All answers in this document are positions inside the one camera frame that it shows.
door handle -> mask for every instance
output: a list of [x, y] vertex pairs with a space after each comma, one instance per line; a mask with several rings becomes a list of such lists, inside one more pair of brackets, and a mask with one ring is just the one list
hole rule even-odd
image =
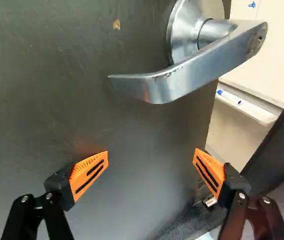
[[178, 0], [168, 27], [172, 65], [151, 73], [109, 75], [113, 88], [151, 104], [165, 104], [218, 79], [258, 53], [267, 23], [214, 19], [209, 0]]

door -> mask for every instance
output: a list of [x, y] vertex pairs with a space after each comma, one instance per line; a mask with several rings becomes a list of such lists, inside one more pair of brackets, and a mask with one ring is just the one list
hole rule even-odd
[[152, 239], [192, 199], [216, 82], [156, 105], [107, 78], [169, 64], [174, 3], [0, 0], [0, 237], [15, 198], [105, 150], [108, 169], [66, 214], [76, 240]]

black floor mat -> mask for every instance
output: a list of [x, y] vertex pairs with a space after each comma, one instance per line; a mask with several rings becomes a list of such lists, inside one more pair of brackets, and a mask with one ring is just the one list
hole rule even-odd
[[202, 180], [195, 192], [194, 204], [176, 221], [161, 232], [156, 240], [186, 240], [193, 239], [208, 232], [206, 222], [210, 211], [203, 205], [202, 199], [211, 195], [210, 190]]

lever handle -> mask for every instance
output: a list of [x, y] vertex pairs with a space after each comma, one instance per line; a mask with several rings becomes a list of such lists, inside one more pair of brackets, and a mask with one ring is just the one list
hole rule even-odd
[[[208, 37], [206, 33], [210, 29], [214, 32], [216, 29], [212, 28], [219, 24], [226, 26], [224, 29], [229, 29], [230, 32], [224, 33], [225, 36], [213, 34], [211, 38]], [[266, 22], [205, 19], [195, 44], [197, 48], [202, 48], [186, 59], [156, 72], [108, 77], [116, 91], [151, 104], [169, 103], [218, 79], [252, 58], [260, 50], [266, 34]]]

beige wall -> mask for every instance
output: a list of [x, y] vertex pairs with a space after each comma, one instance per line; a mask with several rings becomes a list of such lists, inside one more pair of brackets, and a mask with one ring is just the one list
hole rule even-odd
[[269, 132], [263, 126], [225, 103], [215, 100], [206, 150], [214, 157], [230, 162], [239, 172]]

